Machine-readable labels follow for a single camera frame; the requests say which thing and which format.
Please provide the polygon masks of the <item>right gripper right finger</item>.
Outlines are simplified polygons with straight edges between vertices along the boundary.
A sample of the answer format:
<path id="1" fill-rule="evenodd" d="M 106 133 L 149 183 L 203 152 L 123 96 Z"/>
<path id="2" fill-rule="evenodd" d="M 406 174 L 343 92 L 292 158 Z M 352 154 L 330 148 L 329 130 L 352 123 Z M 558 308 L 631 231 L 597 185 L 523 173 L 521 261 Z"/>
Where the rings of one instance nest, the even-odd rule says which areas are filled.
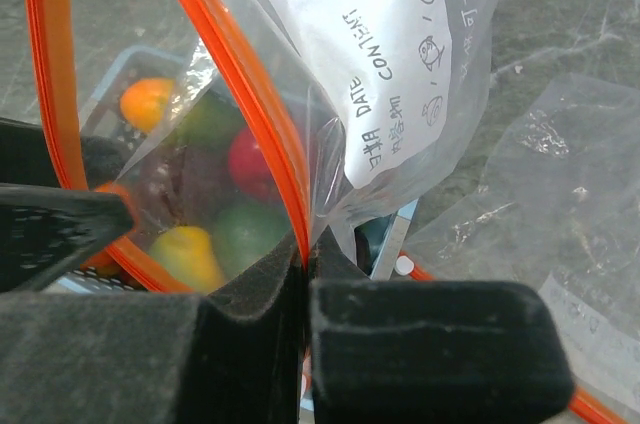
<path id="1" fill-rule="evenodd" d="M 541 423 L 575 391 L 551 313 L 508 281 L 374 281 L 323 232 L 310 254 L 319 423 Z"/>

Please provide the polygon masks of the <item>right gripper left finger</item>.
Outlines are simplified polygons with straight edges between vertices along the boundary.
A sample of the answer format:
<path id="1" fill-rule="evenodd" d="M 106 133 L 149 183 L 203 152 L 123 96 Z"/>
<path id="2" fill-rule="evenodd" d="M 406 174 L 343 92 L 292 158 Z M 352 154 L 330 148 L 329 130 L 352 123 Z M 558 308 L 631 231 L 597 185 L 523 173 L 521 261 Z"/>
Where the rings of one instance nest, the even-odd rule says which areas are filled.
<path id="1" fill-rule="evenodd" d="M 1 298 L 5 423 L 295 423 L 302 267 L 292 236 L 209 296 Z"/>

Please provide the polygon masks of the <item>orange green mango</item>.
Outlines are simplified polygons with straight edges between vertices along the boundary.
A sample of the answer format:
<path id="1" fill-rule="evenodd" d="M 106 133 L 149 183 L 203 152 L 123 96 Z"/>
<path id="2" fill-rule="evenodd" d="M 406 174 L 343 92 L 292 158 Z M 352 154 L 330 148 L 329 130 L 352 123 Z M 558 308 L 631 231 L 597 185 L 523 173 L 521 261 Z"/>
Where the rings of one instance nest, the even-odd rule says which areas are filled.
<path id="1" fill-rule="evenodd" d="M 162 120 L 173 87 L 174 81 L 168 78 L 138 80 L 120 98 L 123 117 L 136 130 L 150 133 Z"/>

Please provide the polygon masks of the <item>red apple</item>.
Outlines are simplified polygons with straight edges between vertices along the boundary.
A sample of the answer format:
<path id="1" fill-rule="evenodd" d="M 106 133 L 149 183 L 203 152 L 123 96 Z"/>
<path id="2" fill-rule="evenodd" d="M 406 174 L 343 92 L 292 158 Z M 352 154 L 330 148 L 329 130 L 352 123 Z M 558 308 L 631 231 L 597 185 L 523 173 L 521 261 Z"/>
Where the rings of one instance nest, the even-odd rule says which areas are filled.
<path id="1" fill-rule="evenodd" d="M 228 170 L 236 187 L 245 194 L 269 204 L 281 200 L 271 171 L 248 127 L 242 129 L 231 143 Z"/>

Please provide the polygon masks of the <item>clear orange zip bag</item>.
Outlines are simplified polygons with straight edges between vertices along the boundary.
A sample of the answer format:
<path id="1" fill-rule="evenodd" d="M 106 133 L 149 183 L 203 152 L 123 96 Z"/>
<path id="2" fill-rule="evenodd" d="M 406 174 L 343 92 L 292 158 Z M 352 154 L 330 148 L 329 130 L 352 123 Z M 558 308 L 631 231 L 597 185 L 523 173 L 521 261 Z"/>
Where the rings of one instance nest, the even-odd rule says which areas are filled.
<path id="1" fill-rule="evenodd" d="M 213 64 L 239 114 L 222 100 L 198 101 L 195 79 L 178 80 L 162 120 L 180 146 L 224 156 L 248 127 L 281 200 L 250 200 L 289 220 L 297 254 L 308 257 L 325 231 L 356 259 L 357 226 L 394 213 L 446 178 L 486 108 L 491 20 L 498 0 L 93 0 L 123 43 Z M 73 0 L 26 0 L 46 145 L 60 184 L 88 189 L 82 159 L 82 78 L 100 75 L 75 58 L 73 34 L 90 13 Z M 319 87 L 326 117 L 310 105 L 298 121 L 276 80 L 285 66 Z M 195 225 L 149 225 L 166 232 Z"/>

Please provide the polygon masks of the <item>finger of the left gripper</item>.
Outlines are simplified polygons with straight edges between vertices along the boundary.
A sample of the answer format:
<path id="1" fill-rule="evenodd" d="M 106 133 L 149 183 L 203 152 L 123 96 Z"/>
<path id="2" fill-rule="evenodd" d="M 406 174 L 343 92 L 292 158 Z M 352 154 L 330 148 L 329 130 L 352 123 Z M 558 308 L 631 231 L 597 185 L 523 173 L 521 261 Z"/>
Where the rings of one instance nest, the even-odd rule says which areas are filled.
<path id="1" fill-rule="evenodd" d="M 1 291 L 40 291 L 133 230 L 118 194 L 1 185 Z"/>
<path id="2" fill-rule="evenodd" d="M 1 183 L 59 188 L 40 125 L 1 118 Z M 115 179 L 125 165 L 126 147 L 105 137 L 81 136 L 90 189 Z"/>

